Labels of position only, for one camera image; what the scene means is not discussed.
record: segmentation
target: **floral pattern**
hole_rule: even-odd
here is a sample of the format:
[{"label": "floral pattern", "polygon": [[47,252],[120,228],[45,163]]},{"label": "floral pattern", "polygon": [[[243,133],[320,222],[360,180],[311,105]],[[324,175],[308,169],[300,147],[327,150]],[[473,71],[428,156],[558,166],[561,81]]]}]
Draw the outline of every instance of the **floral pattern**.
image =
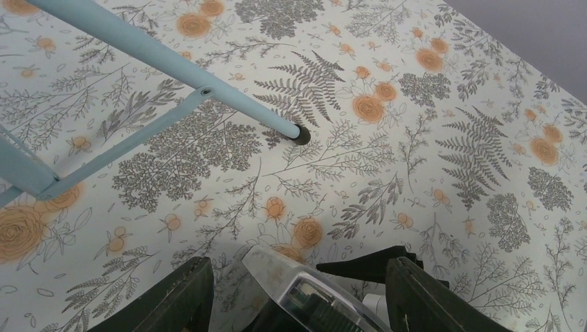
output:
[{"label": "floral pattern", "polygon": [[[56,199],[22,195],[0,210],[0,330],[87,331],[205,255],[210,330],[240,331],[263,304],[239,265],[258,245],[308,266],[403,245],[513,331],[585,329],[587,107],[466,17],[440,0],[98,3],[312,140],[209,100]],[[0,122],[60,176],[192,91],[24,0],[0,10]]]}]

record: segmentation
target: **black pointed object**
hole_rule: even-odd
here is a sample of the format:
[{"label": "black pointed object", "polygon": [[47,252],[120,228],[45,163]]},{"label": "black pointed object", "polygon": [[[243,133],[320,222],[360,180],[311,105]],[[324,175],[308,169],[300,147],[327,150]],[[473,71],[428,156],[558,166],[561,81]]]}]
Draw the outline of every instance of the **black pointed object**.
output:
[{"label": "black pointed object", "polygon": [[316,269],[340,277],[385,284],[387,261],[398,257],[406,257],[420,268],[424,268],[416,254],[408,252],[404,246],[393,246],[350,261],[318,264]]},{"label": "black pointed object", "polygon": [[387,264],[386,301],[394,332],[508,332],[411,260]]},{"label": "black pointed object", "polygon": [[89,332],[208,331],[213,284],[210,259],[193,257]]}]

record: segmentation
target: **gray surface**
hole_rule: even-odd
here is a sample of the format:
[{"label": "gray surface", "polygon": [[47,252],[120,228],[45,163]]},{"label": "gray surface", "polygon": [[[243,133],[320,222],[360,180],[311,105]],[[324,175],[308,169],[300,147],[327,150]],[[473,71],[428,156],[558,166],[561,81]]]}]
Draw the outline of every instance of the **gray surface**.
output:
[{"label": "gray surface", "polygon": [[587,103],[586,0],[445,0]]}]

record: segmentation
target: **white cylinder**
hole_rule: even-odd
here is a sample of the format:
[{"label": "white cylinder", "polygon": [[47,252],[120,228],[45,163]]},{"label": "white cylinder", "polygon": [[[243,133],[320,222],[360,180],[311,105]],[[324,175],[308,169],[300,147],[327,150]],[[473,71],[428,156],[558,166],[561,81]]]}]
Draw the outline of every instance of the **white cylinder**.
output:
[{"label": "white cylinder", "polygon": [[391,326],[387,313],[387,301],[384,295],[367,294],[363,298],[363,304],[374,312],[377,317],[381,318],[387,326]]}]

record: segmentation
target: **transparent plastic lid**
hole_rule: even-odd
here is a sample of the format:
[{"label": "transparent plastic lid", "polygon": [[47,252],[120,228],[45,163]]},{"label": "transparent plastic lid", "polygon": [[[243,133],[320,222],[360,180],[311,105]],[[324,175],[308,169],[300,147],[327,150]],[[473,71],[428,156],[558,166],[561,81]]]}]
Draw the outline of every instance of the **transparent plastic lid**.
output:
[{"label": "transparent plastic lid", "polygon": [[308,331],[391,332],[346,290],[271,248],[254,246],[242,262],[267,295]]}]

